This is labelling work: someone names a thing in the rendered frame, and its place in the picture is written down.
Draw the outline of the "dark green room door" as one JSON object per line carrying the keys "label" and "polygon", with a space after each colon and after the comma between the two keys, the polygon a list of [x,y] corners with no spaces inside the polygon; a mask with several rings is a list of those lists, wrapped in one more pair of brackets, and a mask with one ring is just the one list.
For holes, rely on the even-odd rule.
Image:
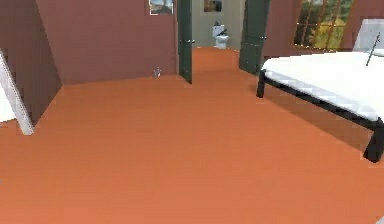
{"label": "dark green room door", "polygon": [[192,0],[177,0],[179,75],[192,83]]}
{"label": "dark green room door", "polygon": [[239,68],[256,75],[261,68],[265,40],[251,37],[266,36],[270,0],[245,0]]}

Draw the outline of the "white toilet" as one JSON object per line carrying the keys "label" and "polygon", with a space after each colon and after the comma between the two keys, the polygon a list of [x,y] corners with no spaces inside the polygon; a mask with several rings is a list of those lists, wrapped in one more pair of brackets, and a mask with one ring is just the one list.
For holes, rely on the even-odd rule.
{"label": "white toilet", "polygon": [[227,34],[227,28],[223,24],[215,22],[212,26],[212,37],[215,40],[215,47],[218,49],[226,49],[229,36]]}

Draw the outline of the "thin black rod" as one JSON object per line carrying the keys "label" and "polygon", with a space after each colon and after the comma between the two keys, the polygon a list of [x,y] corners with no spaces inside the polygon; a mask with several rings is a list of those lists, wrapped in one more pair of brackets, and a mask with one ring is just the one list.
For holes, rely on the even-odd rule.
{"label": "thin black rod", "polygon": [[379,55],[379,54],[376,52],[377,44],[380,42],[380,36],[381,36],[381,32],[378,32],[378,34],[377,34],[377,36],[376,36],[376,39],[375,39],[375,42],[374,42],[374,44],[373,44],[371,50],[369,51],[369,56],[368,56],[368,59],[367,59],[367,61],[366,61],[366,63],[365,63],[365,66],[366,66],[366,67],[368,67],[368,65],[369,65],[369,63],[370,63],[370,61],[371,61],[371,58],[372,58],[373,56],[379,56],[379,57],[381,56],[381,55]]}

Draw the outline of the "dark framed wall picture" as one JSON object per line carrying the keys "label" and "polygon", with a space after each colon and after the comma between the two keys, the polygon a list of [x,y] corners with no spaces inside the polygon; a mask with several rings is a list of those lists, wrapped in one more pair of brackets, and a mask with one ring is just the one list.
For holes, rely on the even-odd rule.
{"label": "dark framed wall picture", "polygon": [[223,6],[222,0],[204,0],[205,12],[221,12]]}

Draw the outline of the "white framed wall picture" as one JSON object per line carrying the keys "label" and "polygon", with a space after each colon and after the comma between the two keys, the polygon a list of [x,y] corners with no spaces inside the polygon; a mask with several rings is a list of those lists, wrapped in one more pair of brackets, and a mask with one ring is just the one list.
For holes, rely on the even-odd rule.
{"label": "white framed wall picture", "polygon": [[151,15],[173,15],[174,0],[148,0]]}

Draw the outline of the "white bed with black frame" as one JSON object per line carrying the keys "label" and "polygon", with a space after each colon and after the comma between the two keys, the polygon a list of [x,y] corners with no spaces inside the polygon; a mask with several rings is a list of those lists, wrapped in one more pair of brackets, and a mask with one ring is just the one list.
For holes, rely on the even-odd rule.
{"label": "white bed with black frame", "polygon": [[336,52],[270,58],[256,96],[269,84],[373,131],[363,157],[384,154],[384,56]]}

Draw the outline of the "window with brown frame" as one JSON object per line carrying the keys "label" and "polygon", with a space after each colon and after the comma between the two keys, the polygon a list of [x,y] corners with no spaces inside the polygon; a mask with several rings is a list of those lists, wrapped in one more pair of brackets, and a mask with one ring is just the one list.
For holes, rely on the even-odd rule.
{"label": "window with brown frame", "polygon": [[300,0],[292,45],[339,50],[353,3],[354,0]]}

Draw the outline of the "white door frame post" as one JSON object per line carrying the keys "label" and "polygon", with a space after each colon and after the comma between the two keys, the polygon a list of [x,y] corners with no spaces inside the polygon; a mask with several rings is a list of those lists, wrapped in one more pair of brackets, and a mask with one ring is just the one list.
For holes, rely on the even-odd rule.
{"label": "white door frame post", "polygon": [[24,135],[32,135],[34,126],[28,115],[28,111],[24,105],[21,95],[17,89],[16,83],[13,80],[11,71],[6,62],[6,57],[0,49],[0,86],[3,88],[5,97],[10,103],[14,117],[16,118],[19,127]]}

